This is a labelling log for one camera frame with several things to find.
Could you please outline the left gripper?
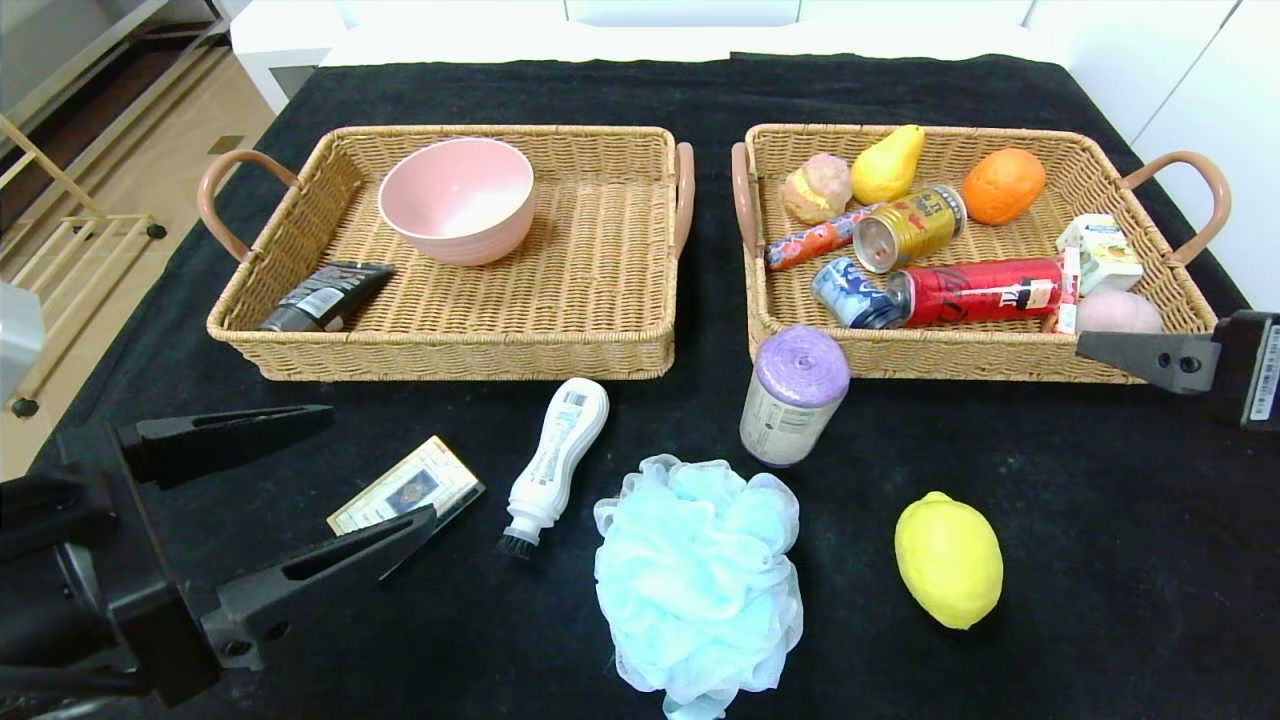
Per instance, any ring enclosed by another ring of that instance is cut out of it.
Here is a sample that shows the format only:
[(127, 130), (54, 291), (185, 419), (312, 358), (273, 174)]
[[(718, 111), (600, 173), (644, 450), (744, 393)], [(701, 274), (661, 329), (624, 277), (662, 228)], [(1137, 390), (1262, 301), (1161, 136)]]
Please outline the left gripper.
[(81, 428), (60, 438), (55, 468), (5, 482), (3, 693), (175, 706), (220, 666), (261, 671), (300, 633), (335, 626), (340, 601), (387, 588), (435, 533), (433, 505), (220, 584), (201, 628), (140, 496), (256, 462), (334, 420), (332, 406), (294, 405)]

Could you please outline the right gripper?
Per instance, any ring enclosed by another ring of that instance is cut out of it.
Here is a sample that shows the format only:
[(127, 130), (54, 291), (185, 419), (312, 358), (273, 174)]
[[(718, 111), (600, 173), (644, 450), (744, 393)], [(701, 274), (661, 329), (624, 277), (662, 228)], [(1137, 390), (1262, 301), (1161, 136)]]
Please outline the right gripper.
[(1249, 432), (1279, 429), (1279, 315), (1240, 310), (1211, 334), (1083, 332), (1076, 355), (1174, 395), (1211, 389), (1211, 413)]

